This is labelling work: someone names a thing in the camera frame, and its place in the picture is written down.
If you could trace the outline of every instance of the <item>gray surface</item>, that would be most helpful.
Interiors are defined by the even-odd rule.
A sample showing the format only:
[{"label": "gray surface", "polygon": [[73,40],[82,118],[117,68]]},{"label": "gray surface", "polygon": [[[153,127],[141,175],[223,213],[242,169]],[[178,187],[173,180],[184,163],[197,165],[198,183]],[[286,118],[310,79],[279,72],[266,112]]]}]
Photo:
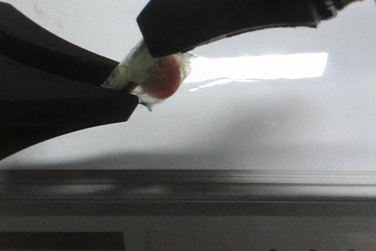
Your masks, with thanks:
[{"label": "gray surface", "polygon": [[[376,173],[298,172],[298,171],[247,171],[247,170],[0,170],[0,201],[13,201],[8,211],[25,211],[30,215],[33,205],[27,209],[16,208],[22,201],[118,201],[144,202],[152,211],[152,202],[160,203],[156,211],[162,213],[176,208],[176,203],[210,202],[213,206],[223,203],[243,202],[305,202],[315,203],[308,210],[316,215],[321,211],[319,203],[348,202],[376,206]],[[125,213],[113,205],[110,213]],[[181,209],[189,214],[192,210]],[[365,210],[357,210],[356,215]],[[226,215],[242,215],[237,208],[224,208]]]},{"label": "gray surface", "polygon": [[125,250],[374,250],[375,217],[3,216],[2,230],[121,231]]},{"label": "gray surface", "polygon": [[[148,0],[0,1],[120,61],[140,38],[135,18]],[[0,168],[376,170],[375,14],[366,0],[318,29],[268,29],[192,51],[208,58],[327,53],[320,78],[238,81],[194,92],[216,79],[186,83],[151,113],[139,107],[126,123],[46,141]]]}]

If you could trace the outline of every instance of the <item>clear plastic wrapper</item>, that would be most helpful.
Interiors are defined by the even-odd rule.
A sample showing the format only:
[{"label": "clear plastic wrapper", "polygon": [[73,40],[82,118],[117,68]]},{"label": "clear plastic wrapper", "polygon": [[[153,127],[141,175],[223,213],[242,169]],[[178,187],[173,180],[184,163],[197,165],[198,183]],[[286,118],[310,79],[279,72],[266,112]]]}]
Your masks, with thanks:
[{"label": "clear plastic wrapper", "polygon": [[149,110],[172,96],[188,76],[190,63],[195,58],[188,53],[176,53],[152,58],[141,40],[112,71],[102,86],[111,89],[128,89],[139,97]]}]

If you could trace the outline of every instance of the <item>white wall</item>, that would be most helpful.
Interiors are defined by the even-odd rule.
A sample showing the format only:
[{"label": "white wall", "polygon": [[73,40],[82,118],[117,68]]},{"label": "white wall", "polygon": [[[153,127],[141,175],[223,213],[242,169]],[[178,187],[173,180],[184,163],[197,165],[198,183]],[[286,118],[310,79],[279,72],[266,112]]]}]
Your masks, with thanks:
[{"label": "white wall", "polygon": [[[148,0],[0,0],[55,34],[121,60]],[[186,83],[128,122],[71,133],[0,161],[6,168],[376,170],[376,6],[358,2],[318,29],[280,28],[192,51],[208,58],[328,54],[321,78]]]}]

